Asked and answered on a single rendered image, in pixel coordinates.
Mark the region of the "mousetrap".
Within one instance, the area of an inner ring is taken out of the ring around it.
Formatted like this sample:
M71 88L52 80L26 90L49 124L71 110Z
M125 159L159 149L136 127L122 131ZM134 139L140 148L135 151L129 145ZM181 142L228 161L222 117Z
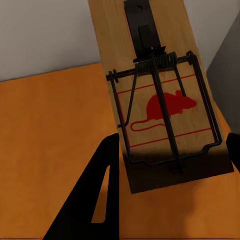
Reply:
M184 0L88 0L131 194L235 172Z

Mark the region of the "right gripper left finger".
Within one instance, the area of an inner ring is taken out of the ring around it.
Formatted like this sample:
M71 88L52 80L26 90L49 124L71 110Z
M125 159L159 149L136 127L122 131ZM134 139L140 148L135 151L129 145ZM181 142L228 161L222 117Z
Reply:
M119 240L119 134L106 137L43 240ZM107 167L105 221L91 223Z

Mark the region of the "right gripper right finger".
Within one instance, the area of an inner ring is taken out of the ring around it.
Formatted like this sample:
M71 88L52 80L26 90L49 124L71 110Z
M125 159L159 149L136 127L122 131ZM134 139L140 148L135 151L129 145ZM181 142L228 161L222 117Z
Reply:
M235 133L229 133L226 146L229 152L231 162L234 163L238 171L240 172L240 135Z

